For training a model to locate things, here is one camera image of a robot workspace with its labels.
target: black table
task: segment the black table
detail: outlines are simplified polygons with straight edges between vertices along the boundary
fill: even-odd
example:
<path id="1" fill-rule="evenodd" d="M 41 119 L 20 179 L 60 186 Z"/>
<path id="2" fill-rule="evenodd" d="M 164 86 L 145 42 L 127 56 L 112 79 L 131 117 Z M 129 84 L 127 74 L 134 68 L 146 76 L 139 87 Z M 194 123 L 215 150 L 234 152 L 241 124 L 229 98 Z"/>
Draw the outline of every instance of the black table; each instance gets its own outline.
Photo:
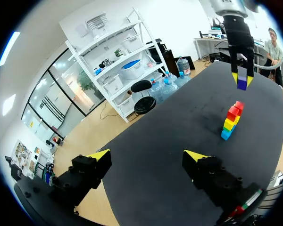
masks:
<path id="1" fill-rule="evenodd" d="M 222 126 L 236 100 L 244 111 L 224 141 Z M 255 73 L 247 91 L 239 90 L 230 65 L 216 62 L 105 145 L 112 166 L 104 187 L 120 226 L 212 226 L 222 210 L 193 185 L 183 150 L 215 155 L 245 186 L 266 188 L 282 142 L 281 88 Z"/>

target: chair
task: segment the chair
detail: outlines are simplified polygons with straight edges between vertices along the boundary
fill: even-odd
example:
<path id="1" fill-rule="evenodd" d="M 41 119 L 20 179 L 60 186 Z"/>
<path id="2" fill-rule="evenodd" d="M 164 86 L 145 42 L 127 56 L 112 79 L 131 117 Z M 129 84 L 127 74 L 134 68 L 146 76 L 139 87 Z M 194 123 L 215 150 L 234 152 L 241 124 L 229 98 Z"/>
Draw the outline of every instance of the chair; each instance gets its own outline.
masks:
<path id="1" fill-rule="evenodd" d="M 150 89 L 151 87 L 152 87 L 151 82 L 149 82 L 148 80 L 142 80 L 132 85 L 131 91 L 133 93 L 137 93 Z M 142 99 L 137 101 L 137 103 L 134 105 L 134 111 L 137 114 L 146 114 L 155 107 L 156 101 L 153 97 L 144 97 L 142 93 L 141 95 L 142 95 Z"/>

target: white ceiling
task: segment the white ceiling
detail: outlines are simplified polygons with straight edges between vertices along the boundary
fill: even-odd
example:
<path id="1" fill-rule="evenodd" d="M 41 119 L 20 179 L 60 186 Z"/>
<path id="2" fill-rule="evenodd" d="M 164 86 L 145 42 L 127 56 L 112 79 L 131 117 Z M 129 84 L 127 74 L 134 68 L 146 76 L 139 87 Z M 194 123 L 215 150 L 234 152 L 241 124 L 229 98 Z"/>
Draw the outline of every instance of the white ceiling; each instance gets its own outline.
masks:
<path id="1" fill-rule="evenodd" d="M 15 29 L 21 34 L 5 64 L 0 67 L 0 140 L 12 121 L 21 118 L 24 97 L 37 72 L 66 40 L 58 22 L 92 1 L 44 0 Z M 14 106 L 3 117 L 3 102 L 13 94 L 16 94 Z"/>

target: white storage box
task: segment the white storage box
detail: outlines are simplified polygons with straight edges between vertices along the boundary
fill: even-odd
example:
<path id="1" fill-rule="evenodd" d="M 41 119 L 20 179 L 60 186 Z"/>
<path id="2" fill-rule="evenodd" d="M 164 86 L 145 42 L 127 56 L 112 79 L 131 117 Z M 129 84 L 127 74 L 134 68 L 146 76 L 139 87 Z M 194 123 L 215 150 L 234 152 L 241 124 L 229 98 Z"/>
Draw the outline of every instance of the white storage box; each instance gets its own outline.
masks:
<path id="1" fill-rule="evenodd" d="M 122 44 L 128 50 L 129 53 L 132 53 L 133 51 L 143 47 L 143 43 L 139 34 L 124 40 Z"/>
<path id="2" fill-rule="evenodd" d="M 124 65 L 120 72 L 124 79 L 133 80 L 139 78 L 145 72 L 145 69 L 142 66 L 141 60 L 134 60 Z"/>
<path id="3" fill-rule="evenodd" d="M 119 78 L 118 74 L 116 76 L 108 77 L 104 80 L 103 87 L 109 95 L 114 95 L 116 92 L 118 92 L 122 87 L 124 87 L 121 79 Z"/>
<path id="4" fill-rule="evenodd" d="M 132 96 L 129 96 L 124 102 L 118 105 L 123 114 L 128 113 L 134 108 L 135 102 L 132 99 Z"/>
<path id="5" fill-rule="evenodd" d="M 109 22 L 105 13 L 86 21 L 86 26 L 92 32 L 94 39 L 98 39 L 109 32 Z"/>

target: shelving unit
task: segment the shelving unit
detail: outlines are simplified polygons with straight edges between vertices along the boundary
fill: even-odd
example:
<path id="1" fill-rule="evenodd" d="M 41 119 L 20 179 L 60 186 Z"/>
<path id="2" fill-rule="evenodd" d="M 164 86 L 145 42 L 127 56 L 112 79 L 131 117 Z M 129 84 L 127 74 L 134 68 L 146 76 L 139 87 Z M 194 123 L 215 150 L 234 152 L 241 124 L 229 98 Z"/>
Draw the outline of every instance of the shelving unit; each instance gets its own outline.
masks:
<path id="1" fill-rule="evenodd" d="M 140 53 L 140 52 L 142 52 L 142 51 L 144 51 L 144 50 L 146 50 L 146 49 L 148 49 L 148 48 L 150 48 L 150 47 L 152 47 L 152 46 L 154 46 L 154 45 L 153 45 L 153 44 L 147 44 L 147 45 L 145 45 L 144 47 L 141 47 L 141 48 L 135 50 L 134 52 L 129 53 L 129 54 L 126 55 L 126 56 L 123 56 L 122 58 L 120 58 L 119 60 L 117 60 L 116 62 L 114 62 L 112 65 L 106 67 L 100 74 L 96 75 L 96 76 L 95 76 L 95 80 L 98 80 L 100 77 L 102 77 L 103 75 L 105 75 L 107 72 L 109 72 L 110 70 L 112 70 L 113 68 L 115 68 L 116 66 L 118 66 L 119 64 L 121 64 L 122 62 L 124 62 L 125 60 L 127 60 L 127 59 L 133 57 L 134 55 L 136 55 L 136 54 L 138 54 L 138 53 Z"/>
<path id="2" fill-rule="evenodd" d="M 83 49 L 81 49 L 79 52 L 77 52 L 77 55 L 82 55 L 84 56 L 87 52 L 90 52 L 92 49 L 94 49 L 95 47 L 98 47 L 100 44 L 108 41 L 109 39 L 117 36 L 120 33 L 123 33 L 129 29 L 132 29 L 135 25 L 141 23 L 141 20 L 138 20 L 134 23 L 128 23 L 124 26 L 122 26 L 120 29 L 117 29 L 116 31 L 110 32 L 108 34 L 105 34 L 103 36 L 100 36 L 98 39 L 94 40 L 93 42 L 91 42 L 90 44 L 88 44 L 87 46 L 85 46 Z"/>
<path id="3" fill-rule="evenodd" d="M 134 22 L 131 22 L 129 17 L 132 16 L 133 14 L 137 15 L 137 20 L 135 20 Z M 97 89 L 102 93 L 102 95 L 107 99 L 107 101 L 112 105 L 112 107 L 116 110 L 116 112 L 124 119 L 125 122 L 128 122 L 127 117 L 134 112 L 134 109 L 131 109 L 130 111 L 128 111 L 127 113 L 123 113 L 121 111 L 121 109 L 116 105 L 116 103 L 114 102 L 115 98 L 117 98 L 118 96 L 120 96 L 121 94 L 123 94 L 124 92 L 126 92 L 128 89 L 130 89 L 130 87 L 135 84 L 136 82 L 145 79 L 147 76 L 149 76 L 152 72 L 155 72 L 156 70 L 158 70 L 159 68 L 161 69 L 162 67 L 165 68 L 165 70 L 168 70 L 167 65 L 165 63 L 165 60 L 160 52 L 160 49 L 154 39 L 154 37 L 152 36 L 148 26 L 146 25 L 145 21 L 143 20 L 142 16 L 140 15 L 140 13 L 137 11 L 137 9 L 135 9 L 133 7 L 132 12 L 129 14 L 129 16 L 126 17 L 126 20 L 128 21 L 127 24 L 121 26 L 119 29 L 116 29 L 112 32 L 109 32 L 108 34 L 105 34 L 101 37 L 99 37 L 98 39 L 90 42 L 89 44 L 87 44 L 85 47 L 83 47 L 81 50 L 76 51 L 75 48 L 71 45 L 71 43 L 67 40 L 66 44 L 69 48 L 69 50 L 71 51 L 73 57 L 75 57 L 75 59 L 77 60 L 77 62 L 80 64 L 80 66 L 83 68 L 83 70 L 86 72 L 86 74 L 88 75 L 88 77 L 91 79 L 91 81 L 93 82 L 93 84 L 97 87 Z M 92 52 L 92 50 L 94 50 L 95 48 L 99 47 L 101 44 L 105 43 L 106 41 L 113 39 L 115 37 L 117 37 L 117 35 L 122 34 L 125 31 L 128 31 L 130 29 L 134 29 L 134 26 L 139 26 L 139 31 L 140 31 L 140 37 L 141 37 L 141 41 L 143 42 L 143 47 L 135 50 L 132 53 L 129 53 L 125 56 L 122 56 L 121 58 L 119 58 L 117 61 L 115 61 L 113 64 L 111 64 L 110 66 L 107 66 L 106 68 L 104 68 L 104 70 L 102 72 L 100 72 L 98 75 L 95 75 L 95 73 L 93 72 L 93 68 L 91 63 L 86 62 L 85 57 L 86 55 L 88 55 L 90 52 Z M 143 38 L 143 34 L 142 34 L 142 25 L 144 26 L 146 32 L 148 33 L 149 38 L 151 39 L 152 43 L 151 44 L 145 44 L 144 43 L 144 38 Z M 154 47 L 157 52 L 158 55 L 160 57 L 160 60 L 162 63 L 157 63 L 155 62 L 150 56 L 149 56 L 149 48 Z M 148 56 L 148 62 L 152 63 L 152 67 L 149 67 L 147 69 L 145 69 L 145 72 L 137 79 L 133 79 L 133 80 L 126 80 L 123 82 L 124 87 L 122 87 L 117 93 L 115 93 L 114 95 L 109 95 L 108 92 L 103 88 L 102 84 L 100 83 L 99 79 L 100 78 L 105 78 L 105 77 L 109 77 L 113 75 L 113 72 L 115 72 L 116 67 L 121 65 L 122 63 L 125 65 L 125 61 L 129 60 L 130 58 L 132 58 L 133 56 L 137 55 L 137 54 L 141 54 L 145 52 L 146 55 Z"/>

